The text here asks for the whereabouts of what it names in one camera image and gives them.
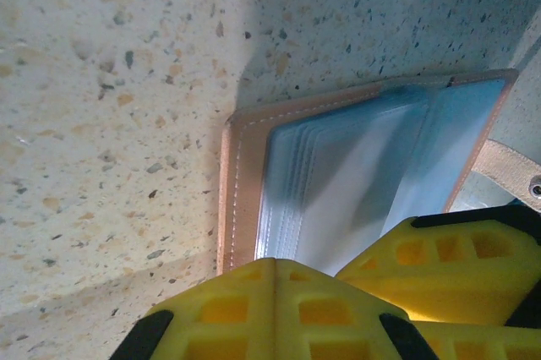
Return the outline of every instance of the terrazzo surface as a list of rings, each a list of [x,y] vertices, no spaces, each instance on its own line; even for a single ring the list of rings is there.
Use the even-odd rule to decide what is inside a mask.
[[[541,161],[539,3],[0,0],[0,358],[108,358],[215,274],[237,107],[517,67],[491,137]],[[457,203],[505,202],[490,187]]]

